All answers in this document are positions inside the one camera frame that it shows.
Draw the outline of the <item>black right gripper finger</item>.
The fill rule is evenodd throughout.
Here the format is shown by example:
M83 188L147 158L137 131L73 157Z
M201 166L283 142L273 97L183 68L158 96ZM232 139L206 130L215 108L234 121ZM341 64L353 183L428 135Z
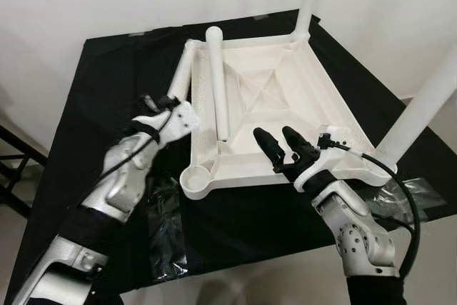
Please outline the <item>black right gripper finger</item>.
M280 169L285 159L285 151L278 145L277 139L262 128L255 128L253 135L258 147L265 153L274 170Z
M283 127L283 136L288 147L294 153L293 159L314 159L316 149L299 132L294 131L290 126Z

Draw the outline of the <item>white plastic table top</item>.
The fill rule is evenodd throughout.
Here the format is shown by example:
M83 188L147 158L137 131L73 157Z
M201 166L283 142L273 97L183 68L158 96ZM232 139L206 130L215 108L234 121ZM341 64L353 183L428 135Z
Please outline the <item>white plastic table top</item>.
M199 200L216 189L284 184L258 147L262 128L288 149L281 130L290 126L316 142L322 126L340 126L348 147L372 154L374 145L306 41L288 35L225 40L224 71L229 138L216 138L208 44L191 68L189 98L201 123L191 133L189 167L179 178L184 194Z

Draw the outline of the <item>black tablecloth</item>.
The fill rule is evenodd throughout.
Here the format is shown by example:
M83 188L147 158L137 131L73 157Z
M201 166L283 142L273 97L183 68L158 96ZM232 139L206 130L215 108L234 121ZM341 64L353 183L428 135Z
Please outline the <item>black tablecloth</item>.
M102 172L104 154L139 114L141 97L163 96L179 64L187 40L203 39L210 26L219 26L228 39L290 34L298 10L274 12L263 19L172 26L143 35L111 35L83 44L71 90L49 161L37 187L25 234L9 280L4 305L11 305L29 270L63 226L68 210L78 204ZM346 105L372 143L379 143L406 108L371 71L341 44L341 29L329 15L311 17L311 47L339 90ZM151 178L179 177L189 165L190 141L170 143L156 156ZM430 210L431 220L455 216L457 156L443 139L425 129L398 167L405 179L424 178L445 204ZM180 200L189 279L216 271L268 261L332 243L329 230L301 194L288 185L222 189L205 199ZM111 262L94 284L91 301L123 305L120 294L162 284L151 271L148 206L141 204L113 243Z

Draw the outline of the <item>clear plastic sheet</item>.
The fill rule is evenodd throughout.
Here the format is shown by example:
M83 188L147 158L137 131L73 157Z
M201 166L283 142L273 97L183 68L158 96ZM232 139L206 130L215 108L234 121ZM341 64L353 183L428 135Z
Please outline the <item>clear plastic sheet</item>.
M421 222L428 220L427 211L429 209L443 203L440 194L424 178L411 179L403 182L403 184L408 188L408 193L413 196ZM369 190L363 200L368 204L372 213L397 218L407 224L413 223L408 199L395 181L389 181L388 184L379 189Z
M146 182L151 276L161 283L185 276L187 255L176 179L151 178Z

